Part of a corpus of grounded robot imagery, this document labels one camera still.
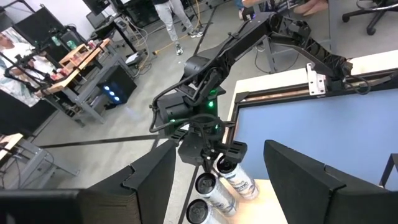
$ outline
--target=black box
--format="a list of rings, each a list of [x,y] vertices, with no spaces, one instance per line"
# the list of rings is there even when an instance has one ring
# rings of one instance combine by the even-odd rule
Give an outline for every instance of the black box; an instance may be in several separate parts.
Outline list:
[[[120,65],[111,67],[97,86],[117,105],[127,103],[131,93],[137,88],[132,78]]]

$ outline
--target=can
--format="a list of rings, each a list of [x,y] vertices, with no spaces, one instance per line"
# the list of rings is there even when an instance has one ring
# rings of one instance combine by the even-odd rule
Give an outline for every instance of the can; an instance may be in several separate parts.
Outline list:
[[[191,224],[229,224],[229,221],[202,199],[193,200],[187,207],[187,220]]]
[[[255,199],[259,195],[258,187],[253,178],[250,178],[240,164],[230,162],[221,156],[217,161],[217,169],[228,183],[247,200]]]
[[[227,217],[236,214],[238,202],[214,174],[205,172],[195,182],[199,195]]]

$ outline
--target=blue surface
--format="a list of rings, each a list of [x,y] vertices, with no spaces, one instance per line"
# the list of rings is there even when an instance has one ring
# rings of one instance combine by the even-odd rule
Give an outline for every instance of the blue surface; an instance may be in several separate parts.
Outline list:
[[[235,140],[248,144],[242,166],[255,179],[269,178],[266,139],[378,184],[390,153],[398,152],[398,90],[241,109]],[[388,189],[398,190],[397,176]]]

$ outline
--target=leg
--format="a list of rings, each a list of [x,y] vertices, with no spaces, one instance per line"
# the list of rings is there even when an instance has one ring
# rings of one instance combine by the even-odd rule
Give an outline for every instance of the leg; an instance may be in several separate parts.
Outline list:
[[[160,20],[162,20],[163,23],[166,25],[166,29],[169,33],[170,38],[175,44],[178,44],[178,35],[175,32],[170,3],[166,2],[163,4],[156,4],[155,9],[157,14],[159,15]]]
[[[185,14],[184,8],[182,6],[181,0],[169,0],[172,5],[173,12],[181,19],[181,22],[187,28],[189,33],[193,32],[193,26],[187,15]]]

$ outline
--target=concrete floor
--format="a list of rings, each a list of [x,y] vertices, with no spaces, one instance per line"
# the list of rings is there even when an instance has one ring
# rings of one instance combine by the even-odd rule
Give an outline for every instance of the concrete floor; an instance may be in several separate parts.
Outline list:
[[[340,2],[340,14],[356,10],[354,1]],[[201,14],[202,22],[208,20],[210,13],[211,11],[206,11]],[[377,25],[376,34],[368,36],[365,28],[371,17],[370,15],[359,16],[352,18],[347,24],[340,24],[339,54],[346,57],[358,57],[398,49],[398,42],[395,41],[398,37],[398,30],[395,29],[398,14],[388,12]],[[317,40],[327,36],[327,18],[327,11],[306,18],[309,20],[308,23],[311,25],[314,37]],[[202,50],[218,45],[225,40],[227,32],[234,32],[241,25],[237,9],[232,2],[227,2],[216,10],[213,22],[214,24],[209,27],[201,45]],[[182,36],[180,29],[178,25],[177,30],[179,35]],[[89,125],[80,128],[59,113],[40,133],[34,143],[40,146],[150,134],[149,125],[152,113],[148,105],[156,94],[180,80],[184,62],[193,54],[198,41],[199,39],[182,39],[181,44],[184,47],[184,54],[181,56],[176,56],[175,49],[172,46],[161,51],[159,56],[152,61],[152,69],[136,80],[138,87],[128,103],[106,112],[104,115],[106,118],[105,124],[91,121]],[[149,36],[149,50],[152,52],[169,42],[167,32],[163,29]],[[219,98],[218,110],[221,119],[227,118],[236,80],[263,75],[254,66],[255,54],[255,50],[252,50],[238,61],[232,68],[229,77],[221,85],[227,91],[227,94]],[[275,59],[277,68],[283,70],[289,67],[295,58],[295,53],[277,57]],[[269,70],[262,63],[264,59],[265,56],[259,53],[258,65],[264,70]],[[305,63],[307,63],[307,60],[299,57],[297,63],[291,69],[302,68]],[[59,156],[70,161],[71,164],[81,170],[81,173],[78,177],[70,177],[62,172],[56,172],[48,187],[89,187],[149,152],[152,143],[153,141],[134,141],[49,149],[55,157]],[[193,170],[193,166],[182,163],[177,156],[174,186],[164,223],[178,223]]]

